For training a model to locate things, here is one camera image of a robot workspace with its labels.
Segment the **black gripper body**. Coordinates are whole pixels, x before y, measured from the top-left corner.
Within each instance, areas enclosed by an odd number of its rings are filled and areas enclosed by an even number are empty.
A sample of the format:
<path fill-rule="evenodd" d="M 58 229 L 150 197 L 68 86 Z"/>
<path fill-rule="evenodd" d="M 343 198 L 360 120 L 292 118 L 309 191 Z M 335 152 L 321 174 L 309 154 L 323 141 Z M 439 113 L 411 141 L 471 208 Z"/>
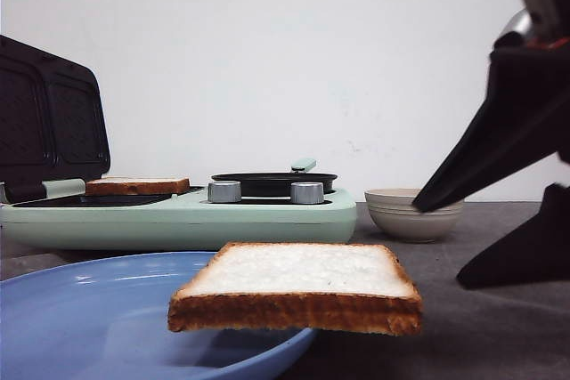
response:
<path fill-rule="evenodd" d="M 522 0 L 493 48 L 522 47 L 544 52 L 569 52 L 569 0 Z"/>

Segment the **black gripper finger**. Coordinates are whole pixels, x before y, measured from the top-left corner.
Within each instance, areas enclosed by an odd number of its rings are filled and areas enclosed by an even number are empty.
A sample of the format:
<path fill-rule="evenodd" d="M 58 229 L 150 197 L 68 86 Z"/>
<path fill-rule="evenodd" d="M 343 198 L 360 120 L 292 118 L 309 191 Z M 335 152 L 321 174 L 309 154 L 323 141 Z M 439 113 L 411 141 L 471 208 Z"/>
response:
<path fill-rule="evenodd" d="M 569 159 L 569 51 L 499 48 L 486 96 L 412 204 L 448 206 L 553 154 Z"/>
<path fill-rule="evenodd" d="M 569 189 L 551 184 L 538 213 L 486 248 L 458 273 L 466 289 L 569 278 Z"/>

